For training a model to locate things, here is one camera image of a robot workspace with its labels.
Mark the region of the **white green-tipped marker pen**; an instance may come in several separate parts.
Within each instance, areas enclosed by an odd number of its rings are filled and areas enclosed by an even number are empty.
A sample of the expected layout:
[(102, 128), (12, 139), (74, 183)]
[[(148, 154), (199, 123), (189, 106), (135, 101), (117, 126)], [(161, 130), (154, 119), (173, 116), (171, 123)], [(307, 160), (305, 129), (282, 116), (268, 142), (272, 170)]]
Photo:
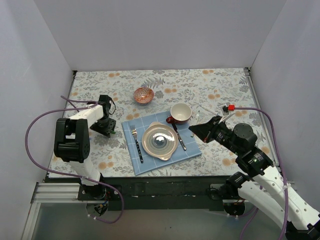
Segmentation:
[(192, 125), (193, 126), (198, 124), (199, 116), (200, 116), (200, 110), (198, 110), (198, 112), (196, 113), (194, 119), (192, 120)]

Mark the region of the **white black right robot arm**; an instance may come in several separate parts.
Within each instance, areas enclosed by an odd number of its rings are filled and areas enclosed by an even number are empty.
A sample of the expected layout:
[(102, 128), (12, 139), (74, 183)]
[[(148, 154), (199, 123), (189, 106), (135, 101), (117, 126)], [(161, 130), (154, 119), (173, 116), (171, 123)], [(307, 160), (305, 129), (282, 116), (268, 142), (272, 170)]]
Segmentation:
[(216, 141), (237, 156), (235, 162), (241, 171), (216, 190), (220, 197), (248, 200), (280, 228), (285, 227), (288, 240), (320, 238), (319, 211), (301, 198), (273, 161), (256, 146), (258, 137), (250, 125), (238, 123), (229, 129), (221, 116), (214, 116), (207, 123), (190, 126), (189, 130), (204, 143)]

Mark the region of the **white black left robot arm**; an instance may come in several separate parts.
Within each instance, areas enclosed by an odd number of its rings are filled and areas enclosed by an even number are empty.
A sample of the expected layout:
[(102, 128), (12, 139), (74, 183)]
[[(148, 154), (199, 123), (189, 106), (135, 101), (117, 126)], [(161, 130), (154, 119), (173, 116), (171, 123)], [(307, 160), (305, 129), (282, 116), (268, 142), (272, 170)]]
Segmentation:
[(90, 154), (89, 130), (107, 138), (115, 133), (116, 121), (110, 118), (114, 101), (108, 95), (100, 95), (97, 105), (90, 102), (89, 108), (69, 118), (59, 118), (55, 126), (54, 154), (69, 164), (81, 176), (80, 185), (86, 194), (95, 200), (106, 196), (106, 187), (99, 183), (102, 174), (88, 159)]

